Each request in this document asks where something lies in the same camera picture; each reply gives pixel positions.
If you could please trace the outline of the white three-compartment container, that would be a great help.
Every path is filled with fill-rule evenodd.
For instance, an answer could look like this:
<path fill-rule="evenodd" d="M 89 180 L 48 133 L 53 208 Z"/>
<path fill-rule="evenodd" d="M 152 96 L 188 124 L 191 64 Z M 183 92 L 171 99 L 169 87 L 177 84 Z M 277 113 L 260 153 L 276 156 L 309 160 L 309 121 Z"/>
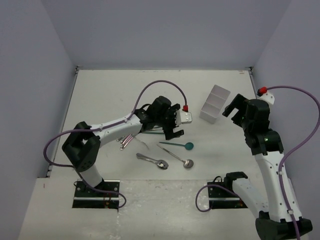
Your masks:
<path fill-rule="evenodd" d="M 200 110 L 199 117 L 210 124 L 214 124 L 230 93 L 229 90 L 219 85 L 214 85 Z"/>

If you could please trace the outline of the teal plastic spoon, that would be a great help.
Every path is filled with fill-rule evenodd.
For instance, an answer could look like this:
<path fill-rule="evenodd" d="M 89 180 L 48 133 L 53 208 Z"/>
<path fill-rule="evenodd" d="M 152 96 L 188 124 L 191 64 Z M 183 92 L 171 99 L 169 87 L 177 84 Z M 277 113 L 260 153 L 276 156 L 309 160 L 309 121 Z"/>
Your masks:
<path fill-rule="evenodd" d="M 187 142 L 185 144 L 182 144 L 182 143 L 163 142 L 163 141 L 161 141 L 160 144 L 183 147 L 187 151 L 190 151 L 190 150 L 192 150 L 194 148 L 194 144 L 192 142 Z"/>

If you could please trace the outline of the short silver spoon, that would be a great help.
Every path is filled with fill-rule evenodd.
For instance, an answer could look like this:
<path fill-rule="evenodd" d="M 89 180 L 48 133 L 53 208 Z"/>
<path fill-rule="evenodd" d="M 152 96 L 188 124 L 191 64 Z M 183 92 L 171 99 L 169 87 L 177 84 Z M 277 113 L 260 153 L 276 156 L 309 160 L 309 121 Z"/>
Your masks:
<path fill-rule="evenodd" d="M 165 160 L 162 160 L 162 159 L 157 160 L 157 159 L 145 156 L 141 153 L 137 153 L 136 158 L 140 159 L 140 160 L 151 162 L 151 163 L 155 164 L 161 170 L 167 170 L 169 167 L 169 164 Z"/>

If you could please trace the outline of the long silver spoon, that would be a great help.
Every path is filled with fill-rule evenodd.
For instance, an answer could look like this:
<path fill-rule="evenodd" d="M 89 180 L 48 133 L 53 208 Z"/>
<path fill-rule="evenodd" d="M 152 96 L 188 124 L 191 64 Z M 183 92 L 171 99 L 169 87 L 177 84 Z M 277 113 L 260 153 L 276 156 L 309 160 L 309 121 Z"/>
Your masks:
<path fill-rule="evenodd" d="M 165 151 L 166 153 L 170 154 L 171 156 L 173 156 L 174 158 L 178 159 L 179 161 L 181 161 L 183 163 L 183 167 L 185 169 L 191 169 L 194 166 L 194 161 L 191 159 L 187 159 L 187 160 L 183 160 L 182 158 L 178 157 L 177 155 L 175 155 L 174 153 L 170 152 L 169 150 L 165 149 L 164 147 L 160 146 L 159 144 L 157 144 L 157 146 L 162 149 L 163 151 Z"/>

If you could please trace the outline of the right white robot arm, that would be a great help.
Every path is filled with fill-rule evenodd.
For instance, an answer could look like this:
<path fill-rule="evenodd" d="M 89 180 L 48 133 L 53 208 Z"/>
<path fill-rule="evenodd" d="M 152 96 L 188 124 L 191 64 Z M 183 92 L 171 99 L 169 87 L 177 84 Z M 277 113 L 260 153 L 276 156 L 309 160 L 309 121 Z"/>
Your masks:
<path fill-rule="evenodd" d="M 302 216 L 286 170 L 281 165 L 284 148 L 280 135 L 269 127 L 269 103 L 237 94 L 224 109 L 223 116 L 228 117 L 234 109 L 238 111 L 232 121 L 243 129 L 245 142 L 262 174 L 267 199 L 244 172 L 225 175 L 224 193 L 230 197 L 238 195 L 249 208 L 262 240 L 298 239 L 311 232 L 312 222 Z"/>

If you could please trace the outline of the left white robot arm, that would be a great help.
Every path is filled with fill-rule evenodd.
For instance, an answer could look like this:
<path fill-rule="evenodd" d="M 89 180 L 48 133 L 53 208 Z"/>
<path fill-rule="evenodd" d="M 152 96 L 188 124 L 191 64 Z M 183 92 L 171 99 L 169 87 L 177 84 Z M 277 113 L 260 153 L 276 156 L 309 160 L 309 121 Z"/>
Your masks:
<path fill-rule="evenodd" d="M 97 197 L 104 190 L 104 179 L 95 165 L 100 147 L 119 137 L 139 134 L 154 127 L 162 128 L 166 140 L 171 140 L 184 135 L 183 130 L 175 131 L 175 128 L 191 122 L 188 106 L 172 104 L 168 98 L 159 96 L 153 103 L 117 120 L 96 125 L 84 121 L 78 123 L 63 143 L 62 151 L 87 183 L 87 192 Z"/>

